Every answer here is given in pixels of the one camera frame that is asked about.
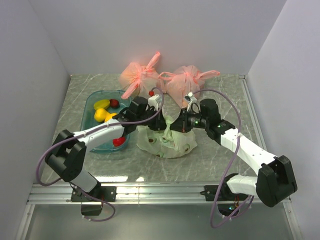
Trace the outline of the light green plastic bag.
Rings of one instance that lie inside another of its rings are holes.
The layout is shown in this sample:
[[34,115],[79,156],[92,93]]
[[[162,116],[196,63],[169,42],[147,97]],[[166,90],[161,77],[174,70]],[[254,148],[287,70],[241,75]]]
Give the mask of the light green plastic bag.
[[165,116],[165,130],[154,131],[148,126],[137,127],[137,147],[145,152],[160,158],[179,158],[189,154],[198,146],[196,135],[191,130],[187,133],[177,132],[170,129],[174,119]]

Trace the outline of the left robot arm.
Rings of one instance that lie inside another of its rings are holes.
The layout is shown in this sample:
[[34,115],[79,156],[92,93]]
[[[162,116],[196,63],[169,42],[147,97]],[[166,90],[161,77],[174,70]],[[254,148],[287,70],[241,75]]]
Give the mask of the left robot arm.
[[64,182],[74,185],[76,193],[81,193],[89,201],[106,200],[101,183],[84,169],[86,154],[114,139],[126,137],[138,126],[164,130],[166,122],[162,115],[163,103],[163,95],[156,94],[149,98],[137,96],[128,107],[105,123],[83,131],[60,132],[45,154],[45,163]]

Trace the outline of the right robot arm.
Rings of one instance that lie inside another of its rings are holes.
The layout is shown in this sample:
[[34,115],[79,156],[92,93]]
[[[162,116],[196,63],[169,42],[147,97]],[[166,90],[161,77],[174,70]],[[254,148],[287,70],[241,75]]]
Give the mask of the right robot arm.
[[226,200],[237,194],[257,196],[266,206],[274,207],[298,190],[291,161],[284,155],[276,156],[246,138],[230,122],[221,118],[214,99],[201,100],[198,112],[193,110],[196,98],[185,96],[187,107],[170,125],[172,131],[188,133],[203,129],[217,144],[235,153],[255,172],[255,176],[237,173],[226,176],[220,194]]

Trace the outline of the right pink tied bag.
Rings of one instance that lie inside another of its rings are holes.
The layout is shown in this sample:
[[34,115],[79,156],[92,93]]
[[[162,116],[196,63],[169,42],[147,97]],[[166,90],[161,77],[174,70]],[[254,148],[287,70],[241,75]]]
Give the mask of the right pink tied bag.
[[165,92],[182,109],[188,105],[185,95],[201,90],[204,87],[205,80],[218,77],[219,75],[220,72],[217,70],[201,72],[194,65],[189,65],[181,66],[173,73],[162,72],[158,78],[165,82]]

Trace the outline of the pink tied bag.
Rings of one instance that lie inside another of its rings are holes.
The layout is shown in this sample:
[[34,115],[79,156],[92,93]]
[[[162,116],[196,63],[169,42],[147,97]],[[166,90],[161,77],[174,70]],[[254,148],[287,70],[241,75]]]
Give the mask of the pink tied bag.
[[157,51],[147,65],[131,62],[120,74],[118,81],[124,90],[122,99],[136,96],[149,97],[149,91],[157,87],[165,92],[164,81],[159,78],[155,65],[159,61],[161,53]]
[[182,109],[188,105],[185,95],[201,90],[204,87],[205,80],[218,77],[219,75],[220,72],[217,70],[201,72],[194,65],[189,65],[181,66],[173,73],[162,72],[158,78],[165,82],[165,92]]

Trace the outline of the dark red fake fig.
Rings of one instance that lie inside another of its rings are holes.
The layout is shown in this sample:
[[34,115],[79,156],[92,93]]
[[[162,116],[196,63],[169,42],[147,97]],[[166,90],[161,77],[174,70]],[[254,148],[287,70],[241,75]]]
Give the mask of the dark red fake fig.
[[113,109],[117,109],[120,106],[120,103],[117,99],[110,99],[109,106]]

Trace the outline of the left pink tied bag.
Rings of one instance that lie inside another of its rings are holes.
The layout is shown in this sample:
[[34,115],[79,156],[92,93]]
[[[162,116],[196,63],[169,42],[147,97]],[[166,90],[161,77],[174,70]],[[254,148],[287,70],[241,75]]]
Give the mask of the left pink tied bag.
[[159,78],[155,65],[159,61],[161,53],[157,51],[147,65],[131,62],[120,74],[118,81],[124,90],[122,99],[136,96],[149,97],[149,91],[157,87],[165,92],[164,81]]

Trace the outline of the yellow fake starfruit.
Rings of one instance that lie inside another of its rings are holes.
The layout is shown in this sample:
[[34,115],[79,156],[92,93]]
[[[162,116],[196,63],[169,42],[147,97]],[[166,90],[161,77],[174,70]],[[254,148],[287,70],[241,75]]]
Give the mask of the yellow fake starfruit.
[[93,108],[95,110],[98,109],[107,109],[110,106],[110,100],[109,99],[101,99],[94,103]]

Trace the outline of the teal plastic basket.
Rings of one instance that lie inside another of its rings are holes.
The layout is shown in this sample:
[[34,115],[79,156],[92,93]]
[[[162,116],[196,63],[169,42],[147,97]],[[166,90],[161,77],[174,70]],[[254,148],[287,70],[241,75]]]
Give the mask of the teal plastic basket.
[[[106,111],[109,113],[119,113],[122,109],[129,107],[132,98],[129,97],[127,99],[122,99],[121,96],[123,95],[125,91],[124,90],[99,90],[96,92],[93,92],[86,100],[84,105],[84,111],[82,115],[81,125],[80,125],[80,131],[87,130],[93,127],[96,127],[101,124],[101,122],[97,122],[94,119],[94,115],[96,110],[94,109],[94,104],[101,100],[118,100],[119,107],[118,108],[112,108],[111,106],[106,108]],[[108,154],[112,152],[118,152],[123,150],[129,143],[130,140],[130,134],[125,137],[125,141],[119,145],[114,146],[113,141],[110,140],[108,142],[105,142],[104,144],[101,144],[91,150],[92,153],[97,154]]]

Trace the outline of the aluminium mounting rail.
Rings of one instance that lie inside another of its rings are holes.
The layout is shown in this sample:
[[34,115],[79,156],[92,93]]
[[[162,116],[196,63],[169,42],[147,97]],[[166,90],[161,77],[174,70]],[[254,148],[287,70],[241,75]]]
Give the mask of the aluminium mounting rail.
[[290,199],[273,208],[255,200],[223,226],[210,226],[212,204],[201,195],[203,182],[118,182],[115,216],[105,222],[81,217],[72,190],[61,183],[34,185],[18,240],[301,240]]

